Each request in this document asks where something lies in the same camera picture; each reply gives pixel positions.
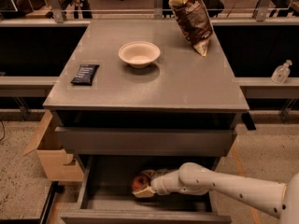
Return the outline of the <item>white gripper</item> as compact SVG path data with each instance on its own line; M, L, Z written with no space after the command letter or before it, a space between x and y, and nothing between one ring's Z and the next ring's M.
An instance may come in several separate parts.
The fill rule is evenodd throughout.
M142 175L150 179L150 186L136 190L133 194L136 198L151 198L156 194L169 195L173 192L182 190L182 183L178 178L178 171L169 171L168 169L143 170Z

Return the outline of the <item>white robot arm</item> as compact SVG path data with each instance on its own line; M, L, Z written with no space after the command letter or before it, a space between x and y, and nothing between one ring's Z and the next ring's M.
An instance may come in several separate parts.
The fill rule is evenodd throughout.
M180 193L204 195L214 190L279 219L279 224L299 224L299 174L288 184L228 175L194 162L177 170L145 170L133 179L136 198Z

